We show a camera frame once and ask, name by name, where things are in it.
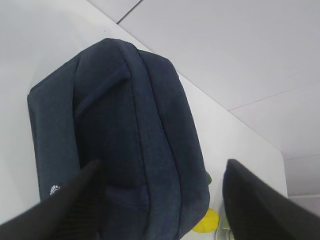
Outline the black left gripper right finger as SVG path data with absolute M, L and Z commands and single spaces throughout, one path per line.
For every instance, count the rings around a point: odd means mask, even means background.
M 290 201 L 236 159 L 223 176 L 224 209 L 236 240 L 318 240 L 320 218 Z

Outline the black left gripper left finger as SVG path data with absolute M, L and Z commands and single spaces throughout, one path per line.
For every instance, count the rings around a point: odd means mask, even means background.
M 98 240 L 104 195 L 102 163 L 94 160 L 46 200 L 1 224 L 2 240 Z

